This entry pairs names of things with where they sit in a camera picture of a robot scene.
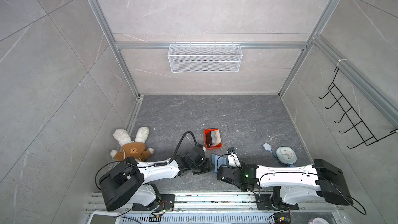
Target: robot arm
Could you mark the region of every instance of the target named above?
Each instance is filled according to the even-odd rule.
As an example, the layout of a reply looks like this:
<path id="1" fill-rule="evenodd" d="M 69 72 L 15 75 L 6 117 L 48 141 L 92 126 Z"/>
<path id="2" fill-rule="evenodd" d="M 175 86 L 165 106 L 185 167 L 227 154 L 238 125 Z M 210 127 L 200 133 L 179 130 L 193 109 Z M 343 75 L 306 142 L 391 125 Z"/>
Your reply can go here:
<path id="1" fill-rule="evenodd" d="M 272 187 L 270 203 L 278 209 L 321 199 L 337 205 L 353 204 L 343 172 L 321 159 L 314 160 L 313 165 L 301 167 L 266 167 L 244 163 L 238 167 L 230 163 L 220 166 L 217 180 L 233 184 L 242 192 Z"/>
<path id="2" fill-rule="evenodd" d="M 176 152 L 181 141 L 182 139 L 174 155 L 168 160 L 145 163 L 137 162 L 134 157 L 128 157 L 103 175 L 99 179 L 99 186 L 107 211 L 118 209 L 127 202 L 149 206 L 150 209 L 156 207 L 160 201 L 160 194 L 154 185 L 147 183 L 182 176 L 190 170 L 195 175 L 209 172 L 214 168 L 210 159 L 205 157 L 204 147 L 196 142 L 195 148 L 190 152 L 183 157 L 177 156 Z"/>

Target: cable tie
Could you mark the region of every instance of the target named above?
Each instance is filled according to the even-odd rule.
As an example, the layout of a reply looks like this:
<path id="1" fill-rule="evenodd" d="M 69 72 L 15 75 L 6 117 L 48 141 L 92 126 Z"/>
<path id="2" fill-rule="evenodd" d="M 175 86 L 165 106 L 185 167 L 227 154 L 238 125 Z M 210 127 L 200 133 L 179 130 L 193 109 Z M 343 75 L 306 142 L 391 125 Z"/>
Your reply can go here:
<path id="1" fill-rule="evenodd" d="M 347 60 L 347 59 L 339 59 L 338 62 L 337 62 L 337 64 L 336 64 L 336 67 L 339 66 L 339 63 L 340 63 L 341 61 L 345 61 L 345 60 Z"/>

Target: ventilation grate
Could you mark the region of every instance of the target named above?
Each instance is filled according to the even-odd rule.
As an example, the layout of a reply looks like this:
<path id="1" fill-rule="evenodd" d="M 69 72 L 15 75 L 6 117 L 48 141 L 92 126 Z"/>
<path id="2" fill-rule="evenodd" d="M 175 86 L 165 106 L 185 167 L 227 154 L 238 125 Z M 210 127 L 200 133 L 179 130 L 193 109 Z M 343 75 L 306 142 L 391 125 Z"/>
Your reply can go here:
<path id="1" fill-rule="evenodd" d="M 209 223 L 268 223 L 272 213 L 169 213 L 165 214 L 158 222 L 149 219 L 150 214 L 126 214 L 127 217 L 135 219 L 142 224 L 209 224 Z M 137 223 L 125 218 L 123 224 Z"/>

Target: blue clock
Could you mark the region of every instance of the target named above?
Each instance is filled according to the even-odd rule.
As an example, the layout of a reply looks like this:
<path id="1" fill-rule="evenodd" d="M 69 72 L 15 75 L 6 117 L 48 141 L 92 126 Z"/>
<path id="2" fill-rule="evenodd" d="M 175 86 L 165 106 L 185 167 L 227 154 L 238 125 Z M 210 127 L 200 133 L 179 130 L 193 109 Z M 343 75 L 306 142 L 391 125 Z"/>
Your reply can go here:
<path id="1" fill-rule="evenodd" d="M 276 157 L 284 164 L 293 164 L 297 161 L 296 153 L 292 148 L 287 146 L 276 149 Z"/>

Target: black wall hook rack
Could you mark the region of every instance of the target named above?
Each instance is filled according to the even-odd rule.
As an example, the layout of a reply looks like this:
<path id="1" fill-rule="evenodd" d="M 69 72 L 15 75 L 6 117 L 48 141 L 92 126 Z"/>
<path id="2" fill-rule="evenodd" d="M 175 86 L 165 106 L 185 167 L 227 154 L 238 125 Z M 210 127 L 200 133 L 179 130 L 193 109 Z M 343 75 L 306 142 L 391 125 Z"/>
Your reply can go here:
<path id="1" fill-rule="evenodd" d="M 347 116 L 348 120 L 351 122 L 352 127 L 351 127 L 350 129 L 346 130 L 345 132 L 340 132 L 340 131 L 339 131 L 339 133 L 346 133 L 346 132 L 348 132 L 349 130 L 351 130 L 352 128 L 354 128 L 354 129 L 357 131 L 357 133 L 359 134 L 359 136 L 361 137 L 361 139 L 362 139 L 362 142 L 361 142 L 361 143 L 357 144 L 357 145 L 354 146 L 354 147 L 349 147 L 349 146 L 347 146 L 347 147 L 350 148 L 350 149 L 353 149 L 353 148 L 355 148 L 355 147 L 360 146 L 361 144 L 365 144 L 366 146 L 370 146 L 371 144 L 374 144 L 374 143 L 376 143 L 376 142 L 382 140 L 383 138 L 386 138 L 386 137 L 391 136 L 392 134 L 396 133 L 396 131 L 398 130 L 398 128 L 395 129 L 395 130 L 393 130 L 393 131 L 391 131 L 390 134 L 388 134 L 388 135 L 386 135 L 386 136 L 384 136 L 384 137 L 382 137 L 382 138 L 377 139 L 377 138 L 374 136 L 374 134 L 371 132 L 371 130 L 369 130 L 369 128 L 368 128 L 368 126 L 365 124 L 365 122 L 363 122 L 361 116 L 360 116 L 360 115 L 357 113 L 357 111 L 352 107 L 351 103 L 350 103 L 350 102 L 347 100 L 347 98 L 343 95 L 343 93 L 342 93 L 342 92 L 340 91 L 340 89 L 336 86 L 336 84 L 334 84 L 334 80 L 336 79 L 336 75 L 337 75 L 337 73 L 339 72 L 339 68 L 336 67 L 334 71 L 336 71 L 336 73 L 335 73 L 335 75 L 334 75 L 333 81 L 331 82 L 330 86 L 328 87 L 328 92 L 325 94 L 324 97 L 318 97 L 318 98 L 323 99 L 323 98 L 325 98 L 325 97 L 330 93 L 330 94 L 334 97 L 334 99 L 335 99 L 336 101 L 333 103 L 333 105 L 331 105 L 331 107 L 325 107 L 325 108 L 326 108 L 326 109 L 330 109 L 330 108 L 332 108 L 334 105 L 336 105 L 336 103 L 337 103 L 337 104 L 341 107 L 341 109 L 343 110 L 343 112 L 344 112 L 344 113 L 343 113 L 343 116 L 341 116 L 340 120 L 337 121 L 337 122 L 336 122 L 336 121 L 334 121 L 334 122 L 335 122 L 335 123 L 340 123 L 340 122 L 343 120 L 344 116 Z M 341 96 L 340 96 L 339 98 L 337 98 L 337 97 L 333 94 L 333 92 L 331 91 L 333 88 L 337 89 L 337 90 L 339 91 L 339 93 L 341 94 Z M 342 98 L 344 98 L 344 99 L 346 100 L 346 102 L 348 103 L 348 105 L 350 106 L 350 107 L 348 108 L 348 110 L 344 110 L 343 106 L 340 104 L 339 100 L 341 100 Z M 347 113 L 348 113 L 350 110 L 353 110 L 353 111 L 355 112 L 355 114 L 358 116 L 358 118 L 360 119 L 360 121 L 359 121 L 358 123 L 354 124 L 354 123 L 352 122 L 351 118 L 348 116 Z M 360 123 L 363 123 L 364 126 L 366 127 L 366 129 L 367 129 L 367 130 L 369 131 L 369 133 L 372 135 L 370 138 L 368 138 L 368 139 L 365 140 L 365 139 L 362 137 L 361 133 L 360 133 L 360 132 L 358 131 L 358 129 L 357 129 L 357 125 L 359 125 Z M 371 143 L 369 143 L 369 144 L 366 143 L 367 141 L 369 141 L 369 140 L 371 140 L 371 139 L 373 139 L 373 138 L 375 139 L 373 142 L 371 142 Z"/>

